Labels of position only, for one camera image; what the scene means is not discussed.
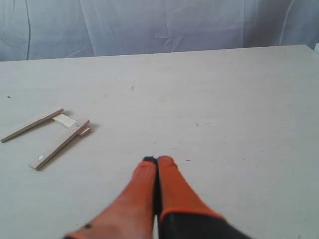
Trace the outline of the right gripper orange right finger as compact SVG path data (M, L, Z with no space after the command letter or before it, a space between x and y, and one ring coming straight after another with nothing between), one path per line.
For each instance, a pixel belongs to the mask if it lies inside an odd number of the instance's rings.
M157 159L161 212L160 239L249 239L208 207L190 187L174 159Z

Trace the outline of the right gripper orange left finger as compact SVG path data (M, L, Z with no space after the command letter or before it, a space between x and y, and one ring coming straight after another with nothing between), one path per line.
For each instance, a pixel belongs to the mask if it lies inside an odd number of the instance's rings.
M156 175L155 158L143 158L119 196L94 219L64 238L151 239Z

